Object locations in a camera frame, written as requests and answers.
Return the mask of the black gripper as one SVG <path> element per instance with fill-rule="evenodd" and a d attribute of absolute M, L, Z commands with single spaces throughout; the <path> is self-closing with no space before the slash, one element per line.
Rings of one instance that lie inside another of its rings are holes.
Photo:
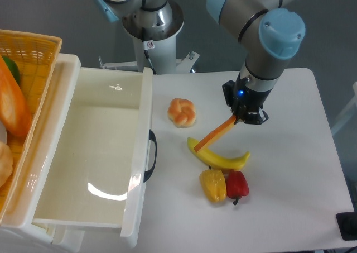
<path fill-rule="evenodd" d="M 238 75 L 236 81 L 229 80 L 223 84 L 222 89 L 235 125 L 241 118 L 248 125 L 262 125 L 269 119 L 263 106 L 272 91 L 272 80 L 243 73 Z"/>

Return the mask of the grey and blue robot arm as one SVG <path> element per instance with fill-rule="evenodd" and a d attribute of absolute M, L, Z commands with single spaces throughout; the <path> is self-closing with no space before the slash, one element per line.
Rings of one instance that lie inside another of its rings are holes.
<path fill-rule="evenodd" d="M 175 74 L 176 36 L 184 25 L 173 0 L 94 0 L 110 22 L 121 21 L 132 38 L 138 70 Z M 302 18 L 285 8 L 293 0 L 206 0 L 206 9 L 248 55 L 235 81 L 223 85 L 235 121 L 260 125 L 263 104 L 305 36 Z"/>

